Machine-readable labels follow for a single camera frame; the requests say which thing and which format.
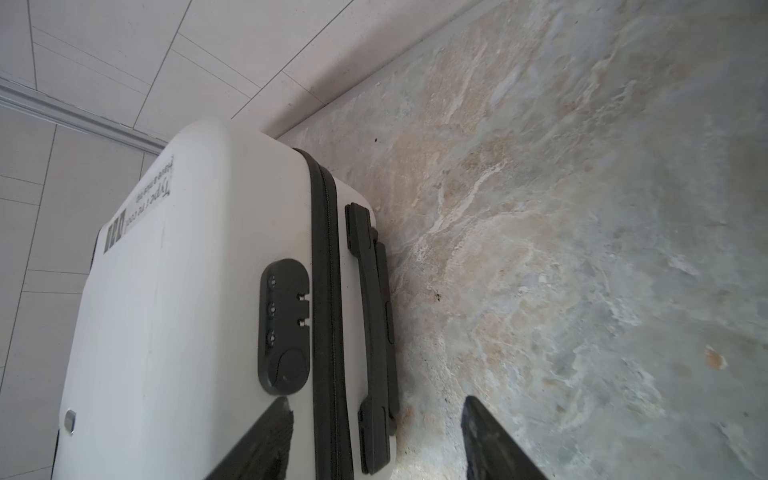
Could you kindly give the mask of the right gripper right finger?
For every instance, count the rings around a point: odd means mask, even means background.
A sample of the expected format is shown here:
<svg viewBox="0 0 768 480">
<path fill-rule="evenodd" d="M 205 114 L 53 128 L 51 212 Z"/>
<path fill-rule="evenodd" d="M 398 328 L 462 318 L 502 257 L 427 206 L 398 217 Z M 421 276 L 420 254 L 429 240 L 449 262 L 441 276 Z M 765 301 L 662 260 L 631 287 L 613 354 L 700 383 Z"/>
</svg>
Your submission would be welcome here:
<svg viewBox="0 0 768 480">
<path fill-rule="evenodd" d="M 464 401 L 461 429 L 467 479 L 547 479 L 475 396 Z"/>
</svg>

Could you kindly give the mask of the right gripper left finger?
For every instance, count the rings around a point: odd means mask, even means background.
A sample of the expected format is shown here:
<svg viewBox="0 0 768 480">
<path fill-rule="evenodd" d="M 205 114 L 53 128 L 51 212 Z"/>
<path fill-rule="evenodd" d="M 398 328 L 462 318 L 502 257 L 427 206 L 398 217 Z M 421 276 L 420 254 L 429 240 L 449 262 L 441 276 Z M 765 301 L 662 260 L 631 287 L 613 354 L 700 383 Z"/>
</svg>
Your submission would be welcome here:
<svg viewBox="0 0 768 480">
<path fill-rule="evenodd" d="M 285 479 L 294 413 L 278 397 L 207 476 L 208 480 Z"/>
</svg>

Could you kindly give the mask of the black white suitcase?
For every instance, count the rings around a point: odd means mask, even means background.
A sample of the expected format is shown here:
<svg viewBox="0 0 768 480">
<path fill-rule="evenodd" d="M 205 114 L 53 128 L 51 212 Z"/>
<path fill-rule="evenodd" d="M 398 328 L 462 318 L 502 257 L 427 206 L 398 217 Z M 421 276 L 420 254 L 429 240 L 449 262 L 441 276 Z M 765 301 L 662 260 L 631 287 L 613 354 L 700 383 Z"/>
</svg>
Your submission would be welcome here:
<svg viewBox="0 0 768 480">
<path fill-rule="evenodd" d="M 285 479 L 388 479 L 399 388 L 369 202 L 231 122 L 181 130 L 100 229 L 56 479 L 207 479 L 278 398 Z"/>
</svg>

